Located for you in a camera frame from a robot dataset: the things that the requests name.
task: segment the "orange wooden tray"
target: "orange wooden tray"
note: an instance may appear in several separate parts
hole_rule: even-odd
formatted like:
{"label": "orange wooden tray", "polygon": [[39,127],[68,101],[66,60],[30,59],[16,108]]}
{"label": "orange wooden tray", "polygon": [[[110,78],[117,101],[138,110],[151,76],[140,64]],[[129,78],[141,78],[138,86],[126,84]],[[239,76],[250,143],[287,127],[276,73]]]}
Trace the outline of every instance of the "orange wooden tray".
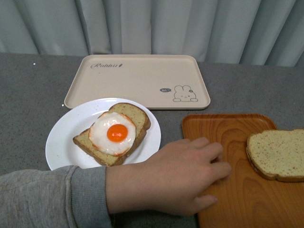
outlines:
{"label": "orange wooden tray", "polygon": [[203,192],[219,201],[198,213],[201,228],[304,228],[304,183],[266,180],[246,155],[247,137],[276,129],[272,120],[259,114],[195,114],[183,119],[182,129],[185,138],[221,143],[232,166],[227,181]]}

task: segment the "gray table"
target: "gray table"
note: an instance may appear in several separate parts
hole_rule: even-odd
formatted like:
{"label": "gray table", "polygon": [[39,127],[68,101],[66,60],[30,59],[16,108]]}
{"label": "gray table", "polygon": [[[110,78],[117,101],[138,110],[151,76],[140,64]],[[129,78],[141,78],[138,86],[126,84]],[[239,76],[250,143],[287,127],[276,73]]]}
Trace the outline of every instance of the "gray table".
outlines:
{"label": "gray table", "polygon": [[[0,175],[49,170],[45,143],[69,110],[64,98],[82,57],[0,54]],[[182,138],[189,114],[259,113],[279,129],[304,128],[304,69],[199,63],[211,103],[204,110],[152,111],[161,147]],[[154,211],[117,215],[117,227],[197,227],[195,217]]]}

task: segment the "sandwich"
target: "sandwich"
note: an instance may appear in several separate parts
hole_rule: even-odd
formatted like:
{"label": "sandwich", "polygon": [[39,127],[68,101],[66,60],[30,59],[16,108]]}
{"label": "sandwich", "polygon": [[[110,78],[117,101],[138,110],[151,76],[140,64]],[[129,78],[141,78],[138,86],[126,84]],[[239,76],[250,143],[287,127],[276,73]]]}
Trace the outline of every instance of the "sandwich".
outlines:
{"label": "sandwich", "polygon": [[121,165],[141,144],[150,126],[144,110],[130,103],[117,103],[73,142],[101,165]]}

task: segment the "toast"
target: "toast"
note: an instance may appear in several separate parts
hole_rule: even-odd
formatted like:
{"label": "toast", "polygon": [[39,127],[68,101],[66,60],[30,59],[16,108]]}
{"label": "toast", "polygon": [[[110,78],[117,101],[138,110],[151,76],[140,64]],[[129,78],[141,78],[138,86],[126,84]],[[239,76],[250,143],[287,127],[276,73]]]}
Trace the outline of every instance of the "toast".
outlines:
{"label": "toast", "polygon": [[143,141],[147,134],[147,130],[151,126],[151,121],[147,113],[141,108],[130,103],[114,104],[108,111],[109,113],[121,113],[128,116],[136,126],[136,136],[134,143],[130,150],[123,156],[117,157],[97,150],[91,143],[88,134],[89,128],[81,132],[73,138],[73,142],[79,146],[87,154],[94,157],[94,159],[101,165],[114,166],[121,165],[126,157],[128,157]]}
{"label": "toast", "polygon": [[265,130],[247,139],[247,156],[263,178],[304,181],[304,129]]}

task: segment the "curtain fold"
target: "curtain fold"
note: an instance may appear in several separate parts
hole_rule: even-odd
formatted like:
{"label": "curtain fold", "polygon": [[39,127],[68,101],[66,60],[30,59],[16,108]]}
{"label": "curtain fold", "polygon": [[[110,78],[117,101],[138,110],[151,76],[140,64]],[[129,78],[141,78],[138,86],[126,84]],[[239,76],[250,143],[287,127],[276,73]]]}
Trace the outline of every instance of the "curtain fold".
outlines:
{"label": "curtain fold", "polygon": [[1,0],[0,52],[173,54],[293,67],[304,0]]}

